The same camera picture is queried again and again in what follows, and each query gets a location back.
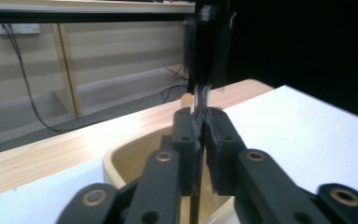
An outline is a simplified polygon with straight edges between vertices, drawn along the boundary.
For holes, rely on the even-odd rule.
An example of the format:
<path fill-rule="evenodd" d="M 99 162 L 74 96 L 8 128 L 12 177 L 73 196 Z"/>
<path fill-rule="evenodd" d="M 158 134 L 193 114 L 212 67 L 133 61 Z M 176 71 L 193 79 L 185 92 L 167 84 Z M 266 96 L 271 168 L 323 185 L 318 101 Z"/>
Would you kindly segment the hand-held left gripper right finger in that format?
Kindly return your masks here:
<path fill-rule="evenodd" d="M 236 160 L 246 149 L 228 115 L 210 107 L 206 119 L 205 149 L 213 192 L 234 196 L 237 187 Z"/>

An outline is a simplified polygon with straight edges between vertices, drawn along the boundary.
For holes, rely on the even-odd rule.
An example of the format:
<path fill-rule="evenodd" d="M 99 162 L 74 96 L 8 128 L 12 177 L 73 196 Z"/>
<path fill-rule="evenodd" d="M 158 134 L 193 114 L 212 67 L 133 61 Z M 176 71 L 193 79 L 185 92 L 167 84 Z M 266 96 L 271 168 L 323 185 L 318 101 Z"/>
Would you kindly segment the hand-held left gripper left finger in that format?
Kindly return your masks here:
<path fill-rule="evenodd" d="M 180 177 L 183 196 L 200 195 L 201 149 L 191 110 L 185 107 L 173 116 L 172 147 L 180 156 Z"/>

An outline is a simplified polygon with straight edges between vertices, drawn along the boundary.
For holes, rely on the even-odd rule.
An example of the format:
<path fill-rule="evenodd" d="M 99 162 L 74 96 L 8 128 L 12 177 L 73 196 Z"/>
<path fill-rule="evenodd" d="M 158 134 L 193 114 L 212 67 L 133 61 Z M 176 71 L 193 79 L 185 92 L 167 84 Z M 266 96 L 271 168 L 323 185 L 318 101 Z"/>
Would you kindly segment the cream square ceramic cup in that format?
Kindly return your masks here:
<path fill-rule="evenodd" d="M 139 177 L 148 156 L 159 148 L 162 136 L 169 134 L 172 134 L 172 124 L 164 123 L 127 136 L 123 143 L 110 148 L 103 156 L 104 182 L 121 189 Z M 234 211 L 234 199 L 213 193 L 205 160 L 202 167 L 199 224 L 240 224 Z"/>

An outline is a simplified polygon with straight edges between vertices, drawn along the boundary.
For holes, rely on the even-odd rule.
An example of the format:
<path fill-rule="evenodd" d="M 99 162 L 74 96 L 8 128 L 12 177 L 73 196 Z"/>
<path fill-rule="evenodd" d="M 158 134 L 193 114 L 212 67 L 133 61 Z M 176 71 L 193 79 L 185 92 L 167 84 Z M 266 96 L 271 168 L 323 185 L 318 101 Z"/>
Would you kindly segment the black flat-headed brush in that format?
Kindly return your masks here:
<path fill-rule="evenodd" d="M 236 12 L 234 0 L 195 0 L 195 12 L 186 22 L 185 67 L 187 89 L 194 94 L 194 132 L 197 154 L 195 186 L 190 196 L 189 224 L 197 224 L 200 214 L 200 184 L 202 178 L 204 132 L 208 114 L 210 90 L 226 81 L 232 22 Z"/>

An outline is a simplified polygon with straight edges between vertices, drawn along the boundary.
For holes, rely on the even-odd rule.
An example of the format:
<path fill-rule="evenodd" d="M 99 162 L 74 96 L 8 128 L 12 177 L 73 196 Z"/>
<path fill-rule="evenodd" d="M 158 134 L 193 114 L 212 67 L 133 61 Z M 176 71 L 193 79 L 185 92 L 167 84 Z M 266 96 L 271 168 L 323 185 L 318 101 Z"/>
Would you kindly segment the light wooden table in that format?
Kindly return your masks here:
<path fill-rule="evenodd" d="M 0 152 L 0 193 L 91 161 L 172 123 L 179 100 Z"/>

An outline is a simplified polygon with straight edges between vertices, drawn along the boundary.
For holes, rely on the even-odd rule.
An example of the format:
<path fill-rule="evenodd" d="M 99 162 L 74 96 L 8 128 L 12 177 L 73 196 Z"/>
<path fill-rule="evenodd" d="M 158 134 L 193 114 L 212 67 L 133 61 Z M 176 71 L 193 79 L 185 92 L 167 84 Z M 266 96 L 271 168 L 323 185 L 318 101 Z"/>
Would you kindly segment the beige panelled cabinet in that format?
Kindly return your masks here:
<path fill-rule="evenodd" d="M 191 3 L 174 0 L 0 0 L 0 9 L 191 13 Z M 65 112 L 86 111 L 80 89 L 97 83 L 101 91 L 116 77 L 177 67 L 183 60 L 183 21 L 38 23 L 41 33 L 0 35 L 0 103 L 28 93 L 50 93 Z"/>

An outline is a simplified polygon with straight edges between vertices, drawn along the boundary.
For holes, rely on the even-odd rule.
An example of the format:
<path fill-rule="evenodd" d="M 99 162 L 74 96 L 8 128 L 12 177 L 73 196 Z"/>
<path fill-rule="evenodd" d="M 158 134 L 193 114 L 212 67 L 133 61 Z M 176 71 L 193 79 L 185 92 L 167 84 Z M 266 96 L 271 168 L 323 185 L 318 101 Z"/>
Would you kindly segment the black curtain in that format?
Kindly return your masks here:
<path fill-rule="evenodd" d="M 358 0 L 238 0 L 227 79 L 283 84 L 358 116 Z"/>

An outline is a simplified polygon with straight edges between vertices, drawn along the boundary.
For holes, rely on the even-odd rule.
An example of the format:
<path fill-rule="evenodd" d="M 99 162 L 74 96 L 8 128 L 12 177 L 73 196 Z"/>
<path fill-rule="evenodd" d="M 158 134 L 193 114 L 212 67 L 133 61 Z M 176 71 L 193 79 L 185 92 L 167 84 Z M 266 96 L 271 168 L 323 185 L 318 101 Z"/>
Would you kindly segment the black horizontal frame bar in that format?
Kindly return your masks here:
<path fill-rule="evenodd" d="M 59 12 L 0 9 L 0 23 L 184 21 L 189 13 Z"/>

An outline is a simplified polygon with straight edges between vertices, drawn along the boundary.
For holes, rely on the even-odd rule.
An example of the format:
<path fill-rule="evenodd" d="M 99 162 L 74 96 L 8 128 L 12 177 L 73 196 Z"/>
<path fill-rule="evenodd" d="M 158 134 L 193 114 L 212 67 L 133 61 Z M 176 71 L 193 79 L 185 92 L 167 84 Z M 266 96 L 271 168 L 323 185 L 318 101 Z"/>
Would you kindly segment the white wall socket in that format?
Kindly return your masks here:
<path fill-rule="evenodd" d="M 8 32 L 18 35 L 36 35 L 41 33 L 38 23 L 0 23 L 0 35 Z"/>

